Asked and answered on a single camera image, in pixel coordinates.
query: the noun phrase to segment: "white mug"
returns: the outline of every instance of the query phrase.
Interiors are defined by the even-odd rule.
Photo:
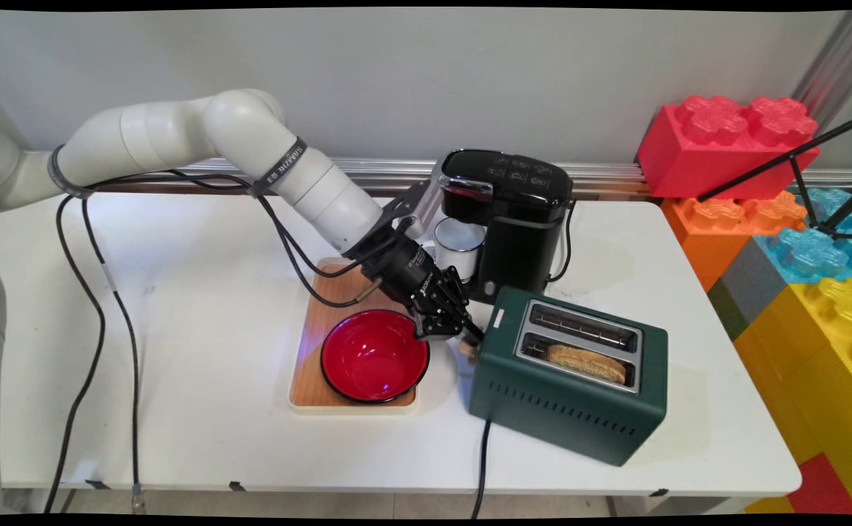
[[[485,229],[480,224],[463,223],[446,217],[433,230],[436,266],[441,270],[455,267],[462,283],[467,282],[475,274],[479,247],[484,237]]]

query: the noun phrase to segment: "black wristband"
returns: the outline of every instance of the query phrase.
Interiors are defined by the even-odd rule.
[[[296,142],[293,143],[292,147],[289,147],[289,150],[287,150],[282,157],[280,157],[280,160],[277,161],[271,169],[267,170],[267,173],[265,173],[263,177],[250,186],[248,189],[250,196],[257,197],[265,193],[267,189],[276,183],[276,180],[286,175],[289,169],[296,166],[296,162],[300,160],[300,157],[302,157],[305,152],[305,140],[296,137]]]
[[[76,186],[75,184],[69,183],[69,181],[62,175],[62,170],[59,169],[59,150],[62,150],[63,146],[65,146],[65,144],[61,144],[56,147],[51,156],[49,156],[49,166],[47,167],[49,169],[49,179],[52,179],[53,183],[61,188],[66,194],[69,194],[72,197],[78,197],[78,199],[88,199],[95,193],[95,191],[91,188]]]

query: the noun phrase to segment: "bread slice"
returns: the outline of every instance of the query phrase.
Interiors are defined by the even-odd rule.
[[[576,347],[549,346],[547,360],[620,385],[624,385],[624,378],[627,376],[624,366],[616,359]]]

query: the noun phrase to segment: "floor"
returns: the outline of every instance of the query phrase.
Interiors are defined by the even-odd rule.
[[[42,511],[41,492],[6,489],[4,503],[16,512]],[[56,497],[61,510],[68,492]],[[146,492],[151,515],[300,517],[301,519],[468,519],[475,495],[406,493]],[[128,490],[79,489],[66,513],[131,513]],[[482,519],[610,517],[609,499],[597,496],[485,495]]]

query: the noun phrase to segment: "white robotic arm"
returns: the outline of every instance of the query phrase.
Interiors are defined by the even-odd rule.
[[[263,177],[296,141],[279,103],[259,90],[231,90],[185,102],[136,104],[86,121],[58,153],[76,186],[183,167],[223,156]],[[0,212],[61,193],[48,176],[48,152],[21,152],[0,132]],[[325,154],[309,148],[273,190],[339,252],[376,223],[381,209]]]
[[[382,210],[319,150],[299,150],[294,163],[293,151],[300,146],[283,125],[282,110],[272,96],[259,90],[231,90],[206,99],[102,111],[58,149],[56,166],[64,180],[77,187],[213,156],[225,157],[256,180],[274,169],[279,177],[270,178],[273,192],[339,253],[353,259],[363,254],[362,273],[410,310],[418,338],[446,339],[460,329],[467,330],[472,343],[483,337],[464,310],[467,300],[455,270],[437,269],[432,257],[407,237],[414,236],[413,229],[406,230],[407,236],[399,235],[409,224],[394,231],[392,219],[399,216]],[[51,159],[52,153],[20,150],[0,132],[0,212],[63,192],[50,177],[55,172]],[[279,169],[281,162],[286,169]],[[0,280],[0,379],[5,316]],[[433,327],[424,319],[449,323]],[[436,332],[426,333],[423,326]],[[439,327],[448,333],[439,333]]]

